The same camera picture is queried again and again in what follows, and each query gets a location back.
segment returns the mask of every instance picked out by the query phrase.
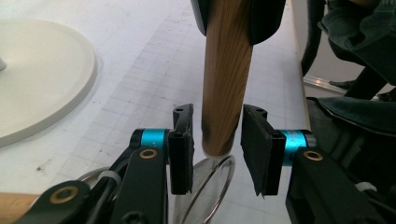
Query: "white table surface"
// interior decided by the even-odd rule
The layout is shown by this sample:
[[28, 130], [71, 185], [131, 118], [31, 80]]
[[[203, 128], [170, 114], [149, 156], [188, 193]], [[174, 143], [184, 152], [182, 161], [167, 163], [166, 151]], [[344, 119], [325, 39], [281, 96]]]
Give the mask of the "white table surface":
[[[0, 192], [39, 194], [108, 166], [134, 129], [172, 128], [178, 105], [194, 104], [194, 161], [205, 157], [200, 143], [205, 37], [190, 1], [4, 0], [0, 19], [53, 21], [75, 29], [91, 42], [99, 66], [90, 94], [72, 113], [0, 147]], [[245, 102], [267, 110], [277, 129], [307, 127], [289, 3], [279, 31], [254, 48]], [[278, 196], [256, 197], [239, 141], [240, 129], [232, 150], [233, 182], [212, 223], [290, 223], [285, 206], [290, 168], [283, 169]]]

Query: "wooden handle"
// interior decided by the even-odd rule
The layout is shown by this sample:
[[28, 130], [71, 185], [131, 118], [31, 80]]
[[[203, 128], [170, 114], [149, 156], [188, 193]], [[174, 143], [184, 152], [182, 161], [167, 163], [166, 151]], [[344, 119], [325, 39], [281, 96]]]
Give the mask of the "wooden handle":
[[206, 30], [203, 149], [227, 155], [233, 145], [253, 46], [248, 39], [249, 0], [213, 0]]
[[38, 195], [0, 193], [0, 223], [8, 224], [23, 216]]

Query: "black cable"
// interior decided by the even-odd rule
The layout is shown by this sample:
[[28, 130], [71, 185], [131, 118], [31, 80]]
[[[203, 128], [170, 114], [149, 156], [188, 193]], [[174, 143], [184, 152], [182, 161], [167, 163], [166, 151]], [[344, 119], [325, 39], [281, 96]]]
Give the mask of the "black cable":
[[308, 73], [318, 54], [321, 37], [321, 30], [318, 27], [318, 22], [320, 22], [320, 20], [323, 18], [325, 4], [325, 0], [307, 1], [308, 38], [306, 40], [304, 55], [301, 59], [303, 76]]
[[108, 203], [111, 202], [117, 190], [117, 182], [114, 179], [109, 177], [102, 177], [102, 179], [106, 181], [106, 186], [95, 207], [92, 209], [86, 222], [87, 224], [95, 224], [100, 220], [101, 214], [103, 214], [102, 211], [106, 208]]

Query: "metal ring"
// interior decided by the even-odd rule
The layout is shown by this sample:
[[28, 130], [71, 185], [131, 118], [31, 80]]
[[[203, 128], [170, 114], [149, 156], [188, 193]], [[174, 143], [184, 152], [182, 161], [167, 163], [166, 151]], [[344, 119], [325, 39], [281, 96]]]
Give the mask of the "metal ring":
[[[70, 190], [70, 193], [66, 197], [60, 197], [61, 193], [63, 193], [65, 190]], [[52, 193], [52, 195], [49, 198], [49, 201], [51, 203], [67, 203], [68, 201], [72, 200], [74, 197], [76, 197], [78, 193], [78, 187], [76, 186], [66, 186], [61, 189], [56, 190], [55, 192]]]
[[186, 214], [184, 215], [184, 217], [181, 220], [181, 223], [185, 223], [186, 219], [187, 219], [187, 215], [189, 214], [189, 212], [191, 211], [192, 207], [194, 206], [195, 202], [197, 201], [199, 195], [201, 194], [201, 192], [203, 191], [204, 187], [206, 186], [207, 182], [209, 182], [210, 178], [213, 176], [213, 174], [226, 162], [228, 162], [230, 164], [230, 171], [227, 175], [227, 180], [224, 183], [224, 187], [220, 193], [220, 196], [217, 198], [216, 203], [213, 205], [213, 208], [210, 212], [210, 214], [205, 218], [204, 220], [204, 224], [206, 223], [210, 223], [210, 220], [212, 219], [212, 217], [216, 214], [217, 210], [219, 209], [219, 206], [227, 192], [228, 187], [231, 184], [231, 180], [233, 179], [233, 172], [235, 169], [235, 158], [230, 155], [227, 156], [226, 158], [222, 159], [221, 161], [218, 162], [218, 164], [212, 169], [212, 171], [210, 172], [210, 174], [206, 177], [205, 181], [203, 182], [203, 184], [198, 188], [197, 192], [195, 192], [195, 194], [193, 195], [192, 201], [189, 205], [189, 208], [187, 209]]
[[148, 159], [152, 159], [152, 158], [154, 158], [154, 157], [156, 157], [157, 156], [157, 150], [154, 150], [154, 149], [145, 149], [145, 150], [143, 150], [143, 151], [141, 151], [140, 153], [139, 153], [139, 156], [140, 156], [140, 158], [142, 158], [142, 159], [145, 159], [145, 160], [148, 160]]
[[307, 157], [311, 161], [321, 161], [323, 160], [323, 156], [317, 153], [316, 151], [305, 151], [304, 156]]

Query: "black plastic part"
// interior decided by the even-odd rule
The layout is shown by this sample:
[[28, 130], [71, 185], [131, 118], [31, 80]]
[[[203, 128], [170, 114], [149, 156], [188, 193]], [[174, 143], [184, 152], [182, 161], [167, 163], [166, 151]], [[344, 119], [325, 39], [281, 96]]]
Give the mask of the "black plastic part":
[[131, 139], [129, 140], [129, 148], [131, 150], [140, 148], [140, 142], [142, 140], [144, 129], [136, 129], [132, 133]]
[[266, 120], [267, 112], [244, 105], [241, 146], [256, 194], [277, 195], [286, 137]]
[[305, 138], [306, 147], [317, 147], [317, 138], [308, 130], [300, 130]]
[[192, 105], [182, 105], [173, 112], [175, 129], [168, 135], [168, 155], [172, 194], [186, 194], [192, 189]]
[[[250, 44], [256, 45], [271, 37], [279, 29], [286, 0], [251, 0]], [[198, 29], [206, 35], [210, 1], [191, 0]]]
[[130, 212], [122, 217], [122, 224], [149, 224], [147, 217], [140, 212]]
[[[309, 159], [308, 151], [322, 159]], [[295, 153], [286, 206], [293, 224], [386, 223], [338, 164], [317, 148]]]
[[[145, 149], [155, 149], [150, 159], [140, 157]], [[167, 223], [167, 190], [165, 157], [162, 150], [141, 147], [135, 150], [123, 178], [120, 193], [114, 205], [111, 224], [124, 223], [128, 214], [140, 213], [148, 223]]]
[[210, 0], [191, 0], [191, 5], [198, 29], [204, 36], [206, 36]]
[[271, 37], [283, 17], [286, 0], [252, 0], [250, 44], [256, 45]]
[[[50, 198], [57, 190], [63, 188], [77, 188], [77, 194], [64, 203], [52, 203]], [[70, 194], [67, 189], [59, 197], [67, 197]], [[45, 191], [35, 202], [32, 208], [16, 224], [68, 224], [85, 223], [85, 204], [90, 196], [90, 187], [81, 181], [67, 181]]]

